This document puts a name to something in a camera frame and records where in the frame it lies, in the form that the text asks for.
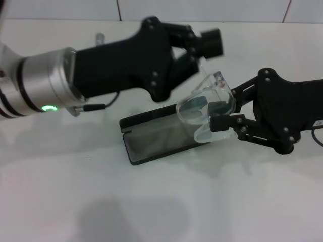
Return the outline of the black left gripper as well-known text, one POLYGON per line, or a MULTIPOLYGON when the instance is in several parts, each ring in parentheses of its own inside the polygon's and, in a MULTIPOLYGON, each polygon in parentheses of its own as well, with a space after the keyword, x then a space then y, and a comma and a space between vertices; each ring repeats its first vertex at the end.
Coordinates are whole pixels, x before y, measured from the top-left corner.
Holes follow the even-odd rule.
POLYGON ((189 53, 174 61, 164 24, 149 17, 128 39, 78 51, 73 84, 86 98, 142 88, 154 102, 163 102, 199 72, 198 64, 189 53))

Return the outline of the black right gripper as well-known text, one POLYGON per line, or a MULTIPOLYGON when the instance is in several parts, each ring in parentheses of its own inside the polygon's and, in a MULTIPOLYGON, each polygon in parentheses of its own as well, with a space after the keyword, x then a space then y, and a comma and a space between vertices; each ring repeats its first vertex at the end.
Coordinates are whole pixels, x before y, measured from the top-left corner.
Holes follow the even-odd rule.
POLYGON ((233 128, 239 140, 271 147, 285 155, 293 151, 302 131, 323 128, 323 79, 290 82, 268 68, 236 88, 221 91, 220 101, 208 104, 212 132, 233 128), (245 115, 230 115, 239 113, 255 94, 261 122, 268 127, 245 115))

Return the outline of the clear plastic glasses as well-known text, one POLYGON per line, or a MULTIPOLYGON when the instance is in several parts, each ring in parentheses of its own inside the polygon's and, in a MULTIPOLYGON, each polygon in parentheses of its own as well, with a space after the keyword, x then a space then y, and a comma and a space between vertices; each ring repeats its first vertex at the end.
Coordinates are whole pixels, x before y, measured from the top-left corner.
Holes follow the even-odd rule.
POLYGON ((203 66, 199 67, 204 79, 176 105, 177 117, 185 124, 199 125, 194 132, 197 143, 215 142, 235 136, 233 128, 212 132, 211 116, 230 115, 235 110, 233 94, 222 73, 207 73, 203 66))

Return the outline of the black glasses case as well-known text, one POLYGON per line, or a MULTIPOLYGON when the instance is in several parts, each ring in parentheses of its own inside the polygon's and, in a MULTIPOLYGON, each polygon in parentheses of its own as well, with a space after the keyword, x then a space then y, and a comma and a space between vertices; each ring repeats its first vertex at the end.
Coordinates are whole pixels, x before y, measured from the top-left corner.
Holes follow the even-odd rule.
POLYGON ((194 140, 200 126, 181 122, 175 104, 121 119, 119 125, 134 166, 205 145, 194 140))

